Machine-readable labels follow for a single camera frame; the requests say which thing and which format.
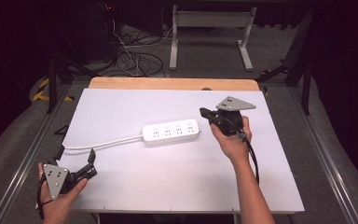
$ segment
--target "white table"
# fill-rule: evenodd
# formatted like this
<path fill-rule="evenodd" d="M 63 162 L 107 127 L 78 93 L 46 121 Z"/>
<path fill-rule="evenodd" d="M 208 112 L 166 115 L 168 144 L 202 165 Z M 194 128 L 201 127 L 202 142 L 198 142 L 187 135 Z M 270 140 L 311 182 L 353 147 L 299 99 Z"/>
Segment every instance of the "white table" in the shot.
<path fill-rule="evenodd" d="M 304 211 L 261 91 L 85 89 L 65 147 L 101 144 L 139 134 L 147 124 L 196 119 L 192 141 L 148 147 L 142 140 L 96 150 L 98 174 L 74 209 L 104 213 L 239 213 L 234 170 L 214 140 L 200 107 L 214 109 L 228 95 L 257 106 L 250 118 L 260 188 L 274 214 Z M 59 165 L 74 172 L 89 150 L 65 150 Z"/>

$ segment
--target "gray floor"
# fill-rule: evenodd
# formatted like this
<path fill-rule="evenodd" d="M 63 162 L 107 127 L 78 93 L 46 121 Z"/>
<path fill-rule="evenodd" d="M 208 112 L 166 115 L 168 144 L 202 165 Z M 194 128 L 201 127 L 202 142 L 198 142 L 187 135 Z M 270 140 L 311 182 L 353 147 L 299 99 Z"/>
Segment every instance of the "gray floor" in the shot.
<path fill-rule="evenodd" d="M 164 62 L 167 77 L 255 78 L 262 71 L 280 65 L 279 60 L 284 58 L 295 32 L 294 28 L 281 31 L 255 26 L 248 43 L 253 72 L 245 71 L 237 49 L 236 41 L 241 39 L 241 29 L 223 29 L 214 35 L 199 31 L 182 32 L 175 71 L 168 69 L 170 40 L 153 47 L 129 50 L 158 55 Z M 301 85 L 287 88 L 282 84 L 283 80 L 284 75 L 279 75 L 260 84 L 260 87 L 261 90 L 268 88 L 268 108 L 296 175 L 306 211 L 290 217 L 275 216 L 277 223 L 358 223 L 358 172 L 334 134 L 319 101 L 315 83 L 312 82 L 310 94 L 310 116 L 305 117 L 298 108 Z M 70 123 L 81 92 L 89 83 L 88 77 L 77 77 L 72 86 L 60 86 L 63 95 L 75 96 L 75 100 L 61 102 L 51 115 L 46 115 L 48 102 L 33 101 L 33 105 L 0 137 L 0 223 L 41 222 L 34 210 L 36 165 L 39 161 L 49 160 L 61 145 L 62 135 L 55 135 L 54 132 Z M 30 97 L 33 97 L 39 84 L 40 81 L 35 83 Z M 329 167 L 324 165 L 321 149 L 334 162 L 333 168 L 336 168 L 336 174 L 342 180 L 341 188 L 346 190 L 344 192 L 348 193 L 348 197 L 337 191 L 337 182 L 329 174 Z M 17 173 L 19 167 L 23 173 Z M 355 212 L 348 215 L 348 206 L 352 206 Z M 74 212 L 72 223 L 95 221 L 89 214 Z"/>

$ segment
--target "white power strip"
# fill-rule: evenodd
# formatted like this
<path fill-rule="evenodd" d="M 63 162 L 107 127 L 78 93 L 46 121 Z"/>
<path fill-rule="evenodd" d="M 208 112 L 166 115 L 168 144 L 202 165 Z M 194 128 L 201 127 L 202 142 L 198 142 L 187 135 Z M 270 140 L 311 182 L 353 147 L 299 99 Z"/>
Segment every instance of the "white power strip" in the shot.
<path fill-rule="evenodd" d="M 151 124 L 142 129 L 145 144 L 148 146 L 195 139 L 199 133 L 199 124 L 194 119 Z"/>

